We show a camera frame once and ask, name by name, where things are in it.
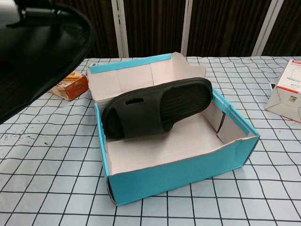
white box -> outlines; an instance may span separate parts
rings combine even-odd
[[[289,60],[265,109],[301,122],[301,61]]]

slide sandal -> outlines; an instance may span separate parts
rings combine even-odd
[[[129,91],[106,105],[103,130],[111,139],[166,133],[177,121],[205,110],[211,99],[211,82],[204,78]]]

curtain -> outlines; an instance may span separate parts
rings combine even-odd
[[[78,9],[91,21],[96,39],[88,57],[119,57],[111,1],[56,0],[56,2]]]
[[[301,1],[285,0],[263,50],[264,56],[301,56]]]
[[[187,56],[250,56],[270,2],[194,0]]]
[[[124,0],[130,57],[180,52],[185,0]]]

white tablecloth with black grid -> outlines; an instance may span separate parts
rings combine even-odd
[[[301,225],[301,124],[264,110],[290,58],[188,57],[261,140],[243,168],[120,207],[107,194],[90,91],[71,102],[44,94],[0,125],[0,226]]]

grid-patterned tablecloth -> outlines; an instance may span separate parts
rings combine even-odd
[[[0,226],[301,225],[301,124],[264,110],[289,58],[188,57],[261,140],[243,168],[120,207],[107,195],[90,91],[71,102],[44,94],[0,125]]]

